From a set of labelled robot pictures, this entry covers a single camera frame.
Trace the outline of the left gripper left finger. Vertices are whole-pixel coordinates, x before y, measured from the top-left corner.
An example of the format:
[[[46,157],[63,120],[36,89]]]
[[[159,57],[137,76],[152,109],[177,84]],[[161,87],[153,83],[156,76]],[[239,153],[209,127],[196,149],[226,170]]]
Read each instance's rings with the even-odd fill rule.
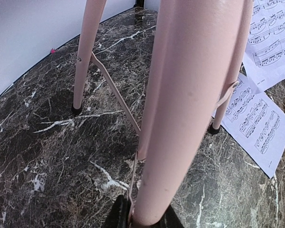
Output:
[[[104,222],[105,228],[128,228],[131,202],[124,196],[118,196]]]

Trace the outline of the pink music stand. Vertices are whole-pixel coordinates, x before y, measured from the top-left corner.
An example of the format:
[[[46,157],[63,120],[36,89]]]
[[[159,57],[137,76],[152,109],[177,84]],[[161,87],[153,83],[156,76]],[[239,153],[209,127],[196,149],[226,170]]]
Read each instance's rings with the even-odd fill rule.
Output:
[[[207,130],[217,133],[246,49],[251,0],[162,0],[142,124],[138,125],[104,65],[92,52],[105,1],[86,2],[76,61],[72,112],[82,111],[88,65],[101,70],[139,135],[145,162],[129,228],[154,228],[181,185]]]

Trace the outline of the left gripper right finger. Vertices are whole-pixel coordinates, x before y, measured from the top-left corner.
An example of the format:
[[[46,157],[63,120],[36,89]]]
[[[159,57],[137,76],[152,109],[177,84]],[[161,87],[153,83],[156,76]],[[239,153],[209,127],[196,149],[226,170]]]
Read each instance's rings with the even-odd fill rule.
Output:
[[[155,228],[184,228],[171,205],[168,206],[162,218],[154,224]]]

